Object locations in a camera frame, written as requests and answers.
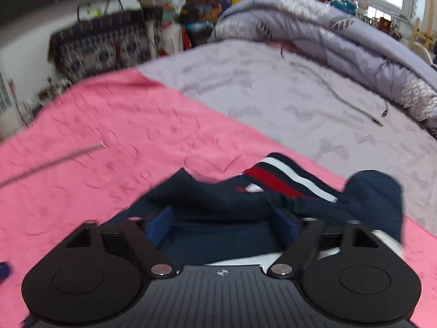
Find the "black cord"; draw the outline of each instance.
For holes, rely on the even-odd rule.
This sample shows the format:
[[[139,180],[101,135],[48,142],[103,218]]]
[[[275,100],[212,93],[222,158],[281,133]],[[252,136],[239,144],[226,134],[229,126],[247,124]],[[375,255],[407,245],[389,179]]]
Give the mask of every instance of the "black cord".
[[[339,94],[337,94],[337,92],[331,87],[331,85],[329,85],[329,83],[327,83],[327,81],[324,79],[324,78],[322,78],[318,73],[316,73],[313,69],[311,69],[309,66],[307,66],[307,65],[304,65],[304,64],[300,64],[300,63],[295,63],[295,62],[292,62],[292,61],[286,61],[285,60],[285,56],[284,56],[284,45],[282,45],[281,46],[281,48],[280,48],[280,56],[282,57],[282,60],[284,61],[284,62],[286,62],[286,63],[288,63],[289,65],[292,65],[292,66],[296,66],[296,67],[298,67],[298,68],[301,68],[301,69],[305,69],[305,70],[307,70],[307,71],[309,71],[311,74],[313,74],[317,79],[319,79],[322,83],[323,83],[323,85],[331,92],[331,94],[338,100],[338,101],[340,101],[342,104],[345,104],[346,106],[348,106],[348,107],[350,107],[350,108],[352,108],[353,110],[355,110],[355,111],[357,111],[357,112],[359,112],[359,113],[361,113],[361,114],[363,114],[364,116],[366,116],[367,118],[370,118],[374,123],[376,123],[377,125],[379,125],[379,126],[381,126],[381,127],[383,127],[384,126],[384,124],[379,120],[379,119],[377,119],[375,116],[373,116],[373,115],[371,115],[370,113],[368,113],[368,112],[366,112],[366,111],[364,111],[364,110],[362,110],[361,108],[359,108],[359,107],[357,107],[357,106],[355,106],[355,105],[353,105],[353,104],[351,104],[350,102],[348,102],[348,101],[346,101],[344,98],[342,98]],[[387,101],[385,101],[386,102],[386,109],[385,109],[385,111],[383,112],[383,116],[382,117],[385,117],[386,115],[387,115],[387,113],[388,113],[388,103],[387,103]]]

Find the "red stripe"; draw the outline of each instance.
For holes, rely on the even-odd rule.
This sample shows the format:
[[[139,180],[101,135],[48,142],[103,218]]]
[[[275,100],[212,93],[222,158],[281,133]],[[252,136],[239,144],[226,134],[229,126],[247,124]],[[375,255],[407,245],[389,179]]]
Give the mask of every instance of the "red stripe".
[[[257,179],[258,181],[262,182],[263,184],[266,184],[270,189],[273,191],[282,192],[283,194],[291,197],[307,197],[303,194],[301,194],[296,189],[291,188],[282,180],[278,179],[276,176],[274,176],[272,173],[269,173],[268,171],[261,169],[259,167],[252,167],[246,171],[244,171],[245,174],[252,176],[253,178]]]

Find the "pink blanket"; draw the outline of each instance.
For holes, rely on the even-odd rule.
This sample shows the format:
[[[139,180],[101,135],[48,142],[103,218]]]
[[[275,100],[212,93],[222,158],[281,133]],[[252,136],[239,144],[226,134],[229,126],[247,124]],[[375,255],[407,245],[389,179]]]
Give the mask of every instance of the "pink blanket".
[[[0,147],[0,182],[100,141],[108,147],[0,189],[0,262],[14,269],[0,284],[0,328],[18,327],[27,316],[21,281],[60,240],[84,220],[111,218],[181,167],[220,180],[281,152],[331,186],[344,184],[313,161],[136,70],[93,78],[56,100],[29,130]],[[423,284],[414,322],[434,328],[437,239],[409,219],[404,228],[406,260]]]

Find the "pink plush toy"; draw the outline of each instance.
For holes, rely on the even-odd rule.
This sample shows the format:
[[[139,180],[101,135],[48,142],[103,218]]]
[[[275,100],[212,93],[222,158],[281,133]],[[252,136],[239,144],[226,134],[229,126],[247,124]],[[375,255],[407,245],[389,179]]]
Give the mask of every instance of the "pink plush toy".
[[[366,16],[369,6],[370,6],[369,0],[359,0],[358,1],[357,17],[359,19],[363,19],[364,16]]]

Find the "metal rod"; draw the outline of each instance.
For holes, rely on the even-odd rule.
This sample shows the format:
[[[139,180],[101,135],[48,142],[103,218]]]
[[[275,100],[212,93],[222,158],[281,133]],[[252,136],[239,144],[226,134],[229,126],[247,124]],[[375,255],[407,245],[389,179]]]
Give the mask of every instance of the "metal rod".
[[[66,160],[70,160],[72,158],[76,158],[77,156],[80,156],[80,155],[83,155],[83,154],[86,154],[88,152],[92,152],[92,151],[95,151],[95,150],[98,150],[98,149],[102,149],[102,148],[106,148],[106,145],[103,142],[100,142],[98,144],[91,145],[90,147],[86,147],[86,148],[83,148],[83,149],[80,149],[80,150],[76,150],[76,151],[74,151],[74,152],[72,152],[72,153],[70,153],[68,155],[65,155],[65,156],[63,156],[61,158],[52,160],[52,161],[50,161],[48,163],[44,163],[44,164],[38,165],[38,166],[36,166],[34,168],[31,168],[31,169],[29,169],[29,170],[27,170],[27,171],[25,171],[25,172],[23,172],[23,173],[21,173],[19,175],[13,176],[13,177],[11,177],[11,178],[3,181],[3,182],[0,182],[0,188],[2,188],[4,186],[7,186],[9,184],[12,184],[13,182],[19,181],[19,180],[21,180],[21,179],[23,179],[25,177],[28,177],[30,175],[33,175],[35,173],[38,173],[39,171],[43,171],[44,169],[47,169],[49,167],[52,167],[52,166],[58,165],[60,163],[63,163]]]

